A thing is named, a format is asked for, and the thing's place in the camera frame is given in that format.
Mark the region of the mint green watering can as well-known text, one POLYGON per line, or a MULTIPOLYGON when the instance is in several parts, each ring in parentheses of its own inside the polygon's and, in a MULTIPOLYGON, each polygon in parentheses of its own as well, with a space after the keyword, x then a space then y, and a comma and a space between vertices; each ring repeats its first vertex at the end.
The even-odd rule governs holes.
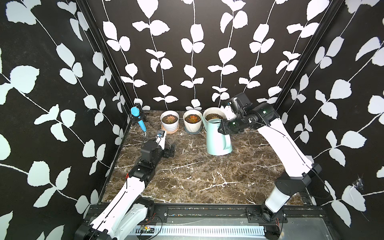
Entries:
POLYGON ((223 117, 216 113, 204 117, 207 153, 213 156, 223 156, 233 151, 230 136, 218 132, 222 119, 223 117))

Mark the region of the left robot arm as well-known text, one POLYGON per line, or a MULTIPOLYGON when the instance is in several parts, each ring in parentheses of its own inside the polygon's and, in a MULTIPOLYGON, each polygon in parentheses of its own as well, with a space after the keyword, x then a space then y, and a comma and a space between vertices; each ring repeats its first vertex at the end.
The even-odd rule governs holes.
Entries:
POLYGON ((109 205, 90 223, 84 223, 75 232, 75 240, 124 240, 141 222, 155 216, 154 202, 141 193, 156 174, 162 158, 175 155, 176 144, 165 147, 164 139, 143 144, 141 156, 126 176, 121 190, 109 205))

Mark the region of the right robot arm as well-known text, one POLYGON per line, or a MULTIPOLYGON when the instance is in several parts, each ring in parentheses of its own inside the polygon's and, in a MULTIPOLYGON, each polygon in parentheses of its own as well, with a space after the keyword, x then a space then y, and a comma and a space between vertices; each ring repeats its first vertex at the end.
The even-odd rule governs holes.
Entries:
POLYGON ((233 98, 228 106, 235 117, 222 120, 219 133, 233 135, 247 128, 256 129, 268 141, 285 168, 259 212, 265 222, 272 222, 288 200, 303 191, 322 168, 306 158, 271 105, 262 103, 256 107, 252 103, 242 103, 239 98, 233 98))

